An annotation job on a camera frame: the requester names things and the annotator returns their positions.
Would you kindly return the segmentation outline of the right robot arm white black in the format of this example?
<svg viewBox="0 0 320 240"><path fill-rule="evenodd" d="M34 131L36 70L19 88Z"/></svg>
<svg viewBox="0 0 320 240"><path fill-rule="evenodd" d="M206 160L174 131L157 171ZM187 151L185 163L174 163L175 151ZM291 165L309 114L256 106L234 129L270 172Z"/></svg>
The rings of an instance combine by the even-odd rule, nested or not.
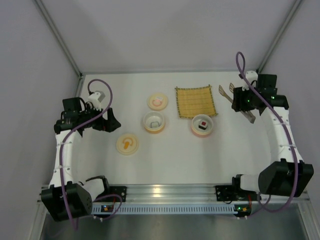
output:
<svg viewBox="0 0 320 240"><path fill-rule="evenodd" d="M300 155L291 131L289 104L284 95L277 94L275 74L245 73L249 84L271 105L268 108L249 86L233 89L232 109L241 112L253 123L258 110L270 147L270 165L256 175L238 174L239 187L244 191L289 197L299 197L314 174L311 164Z"/></svg>

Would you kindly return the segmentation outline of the sushi roll green centre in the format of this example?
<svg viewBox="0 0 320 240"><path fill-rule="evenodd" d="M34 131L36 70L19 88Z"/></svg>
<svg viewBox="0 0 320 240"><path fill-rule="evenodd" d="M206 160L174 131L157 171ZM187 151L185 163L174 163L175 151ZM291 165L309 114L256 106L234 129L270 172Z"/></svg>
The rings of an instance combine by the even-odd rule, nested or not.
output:
<svg viewBox="0 0 320 240"><path fill-rule="evenodd" d="M159 128L160 126L161 126L161 123L159 123L158 121L153 121L150 123L150 128L152 129Z"/></svg>

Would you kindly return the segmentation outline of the sushi roll red centre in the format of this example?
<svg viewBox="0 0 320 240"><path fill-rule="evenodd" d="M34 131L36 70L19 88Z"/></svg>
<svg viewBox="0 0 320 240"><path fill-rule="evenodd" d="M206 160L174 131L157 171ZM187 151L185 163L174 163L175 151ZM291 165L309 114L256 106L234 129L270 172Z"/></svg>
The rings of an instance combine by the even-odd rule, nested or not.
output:
<svg viewBox="0 0 320 240"><path fill-rule="evenodd" d="M198 128L201 130L206 130L208 128L208 122L205 120L202 120L198 124Z"/></svg>

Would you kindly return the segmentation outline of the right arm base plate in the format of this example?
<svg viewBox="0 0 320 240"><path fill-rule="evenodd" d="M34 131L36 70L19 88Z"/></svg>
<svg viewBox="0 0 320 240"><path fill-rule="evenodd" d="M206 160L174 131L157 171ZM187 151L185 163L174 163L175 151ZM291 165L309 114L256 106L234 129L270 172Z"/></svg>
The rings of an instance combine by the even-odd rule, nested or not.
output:
<svg viewBox="0 0 320 240"><path fill-rule="evenodd" d="M257 201L258 194L254 191L243 190L234 185L215 185L216 200L231 203L236 201Z"/></svg>

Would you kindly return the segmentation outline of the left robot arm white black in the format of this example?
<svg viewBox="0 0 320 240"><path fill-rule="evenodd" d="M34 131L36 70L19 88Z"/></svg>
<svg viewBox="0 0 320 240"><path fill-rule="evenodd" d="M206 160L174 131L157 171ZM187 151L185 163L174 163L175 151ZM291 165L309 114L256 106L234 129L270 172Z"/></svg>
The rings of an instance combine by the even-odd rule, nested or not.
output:
<svg viewBox="0 0 320 240"><path fill-rule="evenodd" d="M41 201L56 222L88 216L94 201L115 199L103 175L81 181L76 163L85 129L111 133L121 127L113 109L97 109L92 100L80 97L63 99L63 111L54 125L56 159L49 187L41 191Z"/></svg>

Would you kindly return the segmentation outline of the cream lid orange handle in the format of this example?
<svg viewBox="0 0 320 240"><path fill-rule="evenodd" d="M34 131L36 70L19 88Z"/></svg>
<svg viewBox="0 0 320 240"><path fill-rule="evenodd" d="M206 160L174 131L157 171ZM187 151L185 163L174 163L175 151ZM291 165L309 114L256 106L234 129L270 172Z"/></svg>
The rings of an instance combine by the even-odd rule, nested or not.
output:
<svg viewBox="0 0 320 240"><path fill-rule="evenodd" d="M133 133L123 134L116 141L116 149L122 155L133 155L139 149L139 139Z"/></svg>

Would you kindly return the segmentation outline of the metal tongs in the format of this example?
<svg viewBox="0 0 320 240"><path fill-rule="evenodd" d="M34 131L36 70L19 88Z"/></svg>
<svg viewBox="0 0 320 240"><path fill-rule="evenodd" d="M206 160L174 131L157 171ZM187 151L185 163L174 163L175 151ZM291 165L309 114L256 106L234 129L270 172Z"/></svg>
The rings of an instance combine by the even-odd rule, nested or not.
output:
<svg viewBox="0 0 320 240"><path fill-rule="evenodd" d="M234 93L235 86L230 83L229 84L229 91ZM233 103L233 99L225 92L221 85L218 86L218 92L225 97L231 104ZM242 115L251 123L254 124L256 121L256 117L252 114L251 111L241 111Z"/></svg>

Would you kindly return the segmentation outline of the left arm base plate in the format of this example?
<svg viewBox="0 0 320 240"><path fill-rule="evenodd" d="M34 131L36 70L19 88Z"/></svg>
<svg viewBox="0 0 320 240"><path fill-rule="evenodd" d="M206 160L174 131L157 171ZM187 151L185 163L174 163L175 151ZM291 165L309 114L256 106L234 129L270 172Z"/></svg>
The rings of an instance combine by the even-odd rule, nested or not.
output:
<svg viewBox="0 0 320 240"><path fill-rule="evenodd" d="M127 186L125 185L111 185L110 194L119 195L123 202L126 202L127 198Z"/></svg>

